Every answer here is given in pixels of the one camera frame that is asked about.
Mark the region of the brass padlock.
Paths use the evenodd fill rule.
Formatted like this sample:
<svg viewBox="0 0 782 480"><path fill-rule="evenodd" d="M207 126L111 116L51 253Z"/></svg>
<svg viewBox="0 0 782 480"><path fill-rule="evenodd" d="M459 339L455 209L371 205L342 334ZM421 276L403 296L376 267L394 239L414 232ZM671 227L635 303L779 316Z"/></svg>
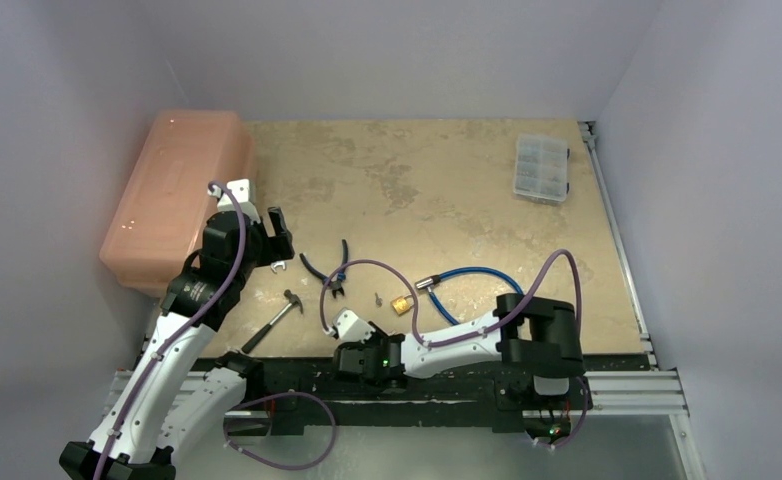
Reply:
<svg viewBox="0 0 782 480"><path fill-rule="evenodd" d="M390 306L397 316L412 312L416 305L417 297L412 295L399 296L390 302Z"/></svg>

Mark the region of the blue cable lock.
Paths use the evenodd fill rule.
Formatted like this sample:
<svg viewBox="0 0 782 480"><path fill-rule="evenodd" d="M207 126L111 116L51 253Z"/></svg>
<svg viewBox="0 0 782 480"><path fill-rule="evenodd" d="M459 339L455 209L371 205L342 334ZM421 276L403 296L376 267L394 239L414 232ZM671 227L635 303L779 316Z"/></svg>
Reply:
<svg viewBox="0 0 782 480"><path fill-rule="evenodd" d="M461 308L462 319L483 306L487 297L503 293L524 293L519 283L509 275L484 266L455 268L416 281L414 287L427 293L433 307L450 325L457 325L459 321L435 293L439 286L447 283L451 283L450 303L453 308Z"/></svg>

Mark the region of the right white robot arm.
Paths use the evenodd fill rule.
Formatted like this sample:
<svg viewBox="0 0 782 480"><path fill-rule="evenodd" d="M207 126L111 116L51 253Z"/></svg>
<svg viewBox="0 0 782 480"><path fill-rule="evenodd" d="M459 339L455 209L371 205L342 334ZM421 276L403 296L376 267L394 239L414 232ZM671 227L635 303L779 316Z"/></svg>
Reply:
<svg viewBox="0 0 782 480"><path fill-rule="evenodd" d="M530 377L531 399L551 407L569 391L569 381L585 374L580 328L572 304L532 298L511 322L498 327L523 299L497 298L493 312L475 320L427 333L389 335L349 309L333 320L339 341L333 355L337 376L382 385L393 380L426 380L456 367L501 361Z"/></svg>

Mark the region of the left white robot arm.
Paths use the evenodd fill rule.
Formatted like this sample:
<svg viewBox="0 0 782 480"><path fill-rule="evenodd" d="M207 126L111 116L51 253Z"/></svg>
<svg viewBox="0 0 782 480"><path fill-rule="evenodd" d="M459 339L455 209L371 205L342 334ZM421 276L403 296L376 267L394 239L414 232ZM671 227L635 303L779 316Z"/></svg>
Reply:
<svg viewBox="0 0 782 480"><path fill-rule="evenodd" d="M177 395L251 272L294 256L280 208L268 210L274 233L247 214L221 211L205 225L202 246L168 285L153 335L132 376L86 441L69 442L59 464L72 479L173 479L177 468L226 410L264 399L260 366L229 354L181 405Z"/></svg>

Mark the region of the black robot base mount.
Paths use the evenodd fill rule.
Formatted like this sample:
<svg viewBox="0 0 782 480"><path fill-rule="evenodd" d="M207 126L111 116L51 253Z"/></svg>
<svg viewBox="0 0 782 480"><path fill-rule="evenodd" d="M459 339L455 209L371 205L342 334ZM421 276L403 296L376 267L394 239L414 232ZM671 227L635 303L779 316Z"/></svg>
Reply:
<svg viewBox="0 0 782 480"><path fill-rule="evenodd" d="M565 395L543 396L517 365L486 362L426 380L406 379L389 391L334 378L329 358L258 359L239 412L258 412L274 435L308 426L487 428L561 440L593 405L587 381L575 377Z"/></svg>

